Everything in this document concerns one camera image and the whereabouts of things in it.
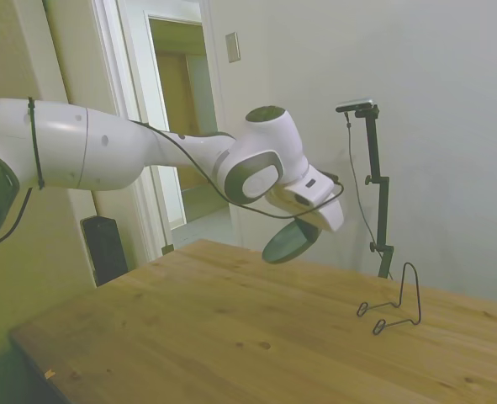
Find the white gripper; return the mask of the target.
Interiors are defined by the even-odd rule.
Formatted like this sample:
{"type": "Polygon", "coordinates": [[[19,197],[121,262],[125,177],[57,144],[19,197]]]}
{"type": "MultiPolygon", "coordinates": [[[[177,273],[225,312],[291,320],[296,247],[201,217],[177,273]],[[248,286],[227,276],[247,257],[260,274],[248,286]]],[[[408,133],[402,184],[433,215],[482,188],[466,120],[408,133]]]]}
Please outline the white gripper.
{"type": "Polygon", "coordinates": [[[294,215],[298,228],[305,237],[315,237],[316,227],[322,231],[335,232],[344,222],[340,202],[330,192],[310,192],[309,190],[277,188],[267,194],[267,201],[294,215]]]}

